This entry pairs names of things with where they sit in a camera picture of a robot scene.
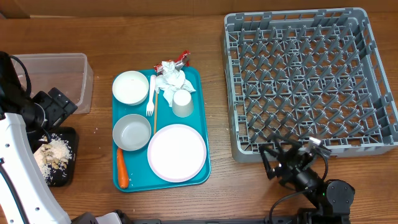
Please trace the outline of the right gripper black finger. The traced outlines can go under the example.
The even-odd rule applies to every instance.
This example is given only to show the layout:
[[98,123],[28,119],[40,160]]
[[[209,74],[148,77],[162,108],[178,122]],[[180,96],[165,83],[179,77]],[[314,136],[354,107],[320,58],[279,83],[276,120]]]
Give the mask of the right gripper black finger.
[[[271,140],[274,142],[274,147],[277,151],[290,151],[290,150],[298,151],[303,146],[301,142],[291,140],[279,134],[273,134],[271,136]],[[288,149],[284,149],[282,147],[283,145],[288,145],[290,147]]]
[[265,144],[259,147],[259,152],[262,158],[262,162],[264,164],[264,168],[266,170],[267,178],[271,180],[277,175],[277,168],[271,167],[269,160],[266,156],[266,153],[268,153],[273,158],[277,158],[279,154],[273,151],[272,149],[268,148],[268,146],[266,146]]

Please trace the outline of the white round bowl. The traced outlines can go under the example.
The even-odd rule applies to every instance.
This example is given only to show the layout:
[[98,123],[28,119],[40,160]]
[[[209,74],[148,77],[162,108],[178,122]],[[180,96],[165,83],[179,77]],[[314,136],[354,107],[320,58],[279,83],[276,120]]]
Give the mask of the white round bowl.
[[112,92],[115,99],[125,105],[139,105],[148,96],[148,78],[138,71],[126,71],[113,81]]

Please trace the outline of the grey round bowl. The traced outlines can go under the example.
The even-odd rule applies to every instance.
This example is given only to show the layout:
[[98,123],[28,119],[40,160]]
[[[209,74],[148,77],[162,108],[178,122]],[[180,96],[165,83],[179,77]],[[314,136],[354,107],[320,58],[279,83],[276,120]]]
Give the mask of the grey round bowl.
[[120,118],[113,127],[113,141],[125,151],[140,150],[152,136],[150,122],[139,114],[129,114]]

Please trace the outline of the white round plate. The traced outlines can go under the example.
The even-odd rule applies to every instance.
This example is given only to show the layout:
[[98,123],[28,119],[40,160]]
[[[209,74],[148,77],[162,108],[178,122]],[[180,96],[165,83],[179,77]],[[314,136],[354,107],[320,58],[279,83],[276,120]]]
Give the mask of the white round plate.
[[184,124],[157,131],[149,142],[147,160],[153,173],[167,182],[185,182],[205,165],[207,148],[200,133]]

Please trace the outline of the white paper cup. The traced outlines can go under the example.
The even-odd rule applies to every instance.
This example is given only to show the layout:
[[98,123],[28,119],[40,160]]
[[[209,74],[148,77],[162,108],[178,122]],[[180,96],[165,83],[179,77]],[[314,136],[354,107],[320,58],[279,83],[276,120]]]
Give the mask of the white paper cup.
[[189,91],[178,90],[174,93],[172,100],[172,111],[174,115],[185,118],[193,113],[193,109],[193,100]]

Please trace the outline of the white plastic fork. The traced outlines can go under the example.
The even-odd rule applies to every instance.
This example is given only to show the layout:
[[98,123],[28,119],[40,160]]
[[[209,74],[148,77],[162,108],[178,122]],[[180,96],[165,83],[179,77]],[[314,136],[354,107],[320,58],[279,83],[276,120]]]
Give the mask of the white plastic fork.
[[146,116],[152,116],[154,112],[154,93],[155,93],[155,80],[156,75],[152,75],[150,77],[150,86],[149,86],[149,101],[146,106]]

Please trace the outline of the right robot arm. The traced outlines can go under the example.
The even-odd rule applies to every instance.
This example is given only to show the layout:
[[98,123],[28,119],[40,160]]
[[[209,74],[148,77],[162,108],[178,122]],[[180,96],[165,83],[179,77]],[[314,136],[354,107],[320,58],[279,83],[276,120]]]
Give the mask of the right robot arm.
[[274,149],[268,145],[259,146],[259,152],[268,179],[277,177],[283,187],[292,185],[294,193],[276,201],[269,211],[267,223],[277,223],[273,217],[278,204],[304,195],[314,206],[300,208],[296,216],[282,218],[289,223],[349,223],[350,207],[354,200],[355,189],[349,183],[340,179],[329,179],[328,158],[331,151],[321,140],[310,137],[304,152],[298,141],[287,139],[280,135],[272,135]]

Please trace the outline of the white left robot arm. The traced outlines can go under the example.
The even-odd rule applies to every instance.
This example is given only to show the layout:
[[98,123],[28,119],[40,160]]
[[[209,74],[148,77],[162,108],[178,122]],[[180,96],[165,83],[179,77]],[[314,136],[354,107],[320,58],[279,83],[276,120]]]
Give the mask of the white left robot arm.
[[13,61],[1,52],[1,206],[8,223],[70,223],[34,159],[32,146],[59,127],[77,106],[58,89],[31,97]]

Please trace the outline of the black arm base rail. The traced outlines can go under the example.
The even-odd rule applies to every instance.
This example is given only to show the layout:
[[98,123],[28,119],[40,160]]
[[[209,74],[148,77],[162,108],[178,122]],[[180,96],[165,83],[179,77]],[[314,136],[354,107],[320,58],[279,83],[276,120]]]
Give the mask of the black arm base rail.
[[100,223],[130,223],[130,224],[294,224],[294,223],[344,223],[349,224],[349,217],[327,218],[314,216],[308,220],[297,218],[295,216],[279,216],[260,219],[216,219],[216,220],[160,220],[160,219],[130,219],[121,210],[115,210],[102,217],[94,217],[93,214],[86,212],[79,217],[74,218],[71,224],[100,224]]

